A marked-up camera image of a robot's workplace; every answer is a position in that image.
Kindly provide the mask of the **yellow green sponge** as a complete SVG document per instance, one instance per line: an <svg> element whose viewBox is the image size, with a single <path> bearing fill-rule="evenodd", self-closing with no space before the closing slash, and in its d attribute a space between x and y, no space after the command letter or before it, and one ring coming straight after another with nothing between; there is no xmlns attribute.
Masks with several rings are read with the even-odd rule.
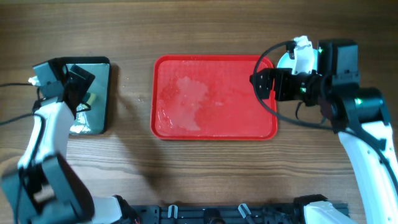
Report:
<svg viewBox="0 0 398 224"><path fill-rule="evenodd" d="M91 106L96 99L96 94L86 93L82 99L82 103L86 106Z"/></svg>

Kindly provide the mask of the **teal plate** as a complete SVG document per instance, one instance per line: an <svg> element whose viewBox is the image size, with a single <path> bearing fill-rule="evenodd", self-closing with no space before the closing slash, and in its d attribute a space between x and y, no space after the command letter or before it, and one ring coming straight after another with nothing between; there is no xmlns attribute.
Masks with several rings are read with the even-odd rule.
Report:
<svg viewBox="0 0 398 224"><path fill-rule="evenodd" d="M291 68L295 67L295 55L294 53L286 52L281 56L277 63L277 68Z"/></svg>

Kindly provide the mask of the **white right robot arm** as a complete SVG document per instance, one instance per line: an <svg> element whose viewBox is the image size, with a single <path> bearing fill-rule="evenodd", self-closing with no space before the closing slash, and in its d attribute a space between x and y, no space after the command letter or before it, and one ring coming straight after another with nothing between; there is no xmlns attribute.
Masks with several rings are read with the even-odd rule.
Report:
<svg viewBox="0 0 398 224"><path fill-rule="evenodd" d="M328 130L338 135L353 167L368 223L397 222L397 158L391 116L377 88L360 85L358 45L326 39L317 48L305 37L282 43L286 67L261 68L250 76L260 104L298 101L319 106Z"/></svg>

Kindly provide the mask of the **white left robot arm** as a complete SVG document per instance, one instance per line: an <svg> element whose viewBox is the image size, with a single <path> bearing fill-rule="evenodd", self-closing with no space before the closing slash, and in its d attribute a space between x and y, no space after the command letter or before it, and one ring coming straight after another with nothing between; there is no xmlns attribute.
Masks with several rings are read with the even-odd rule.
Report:
<svg viewBox="0 0 398 224"><path fill-rule="evenodd" d="M85 98L97 73L85 63L45 62L34 67L39 97L30 115L34 128L16 170L1 177L15 223L137 223L119 195L92 197L66 160L70 128L91 105Z"/></svg>

